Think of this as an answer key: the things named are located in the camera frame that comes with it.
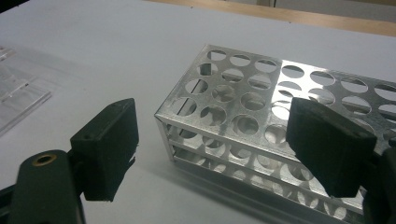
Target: table surface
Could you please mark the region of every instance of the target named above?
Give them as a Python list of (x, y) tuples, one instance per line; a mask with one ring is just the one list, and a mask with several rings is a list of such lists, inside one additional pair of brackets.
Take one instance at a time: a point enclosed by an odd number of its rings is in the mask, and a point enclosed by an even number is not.
[(0, 189), (19, 165), (70, 137), (112, 102), (134, 97), (136, 163), (115, 202), (87, 203), (88, 223), (263, 223), (168, 160), (153, 117), (205, 44), (396, 81), (396, 38), (145, 1), (30, 1), (0, 15), (16, 71), (52, 97), (0, 137)]

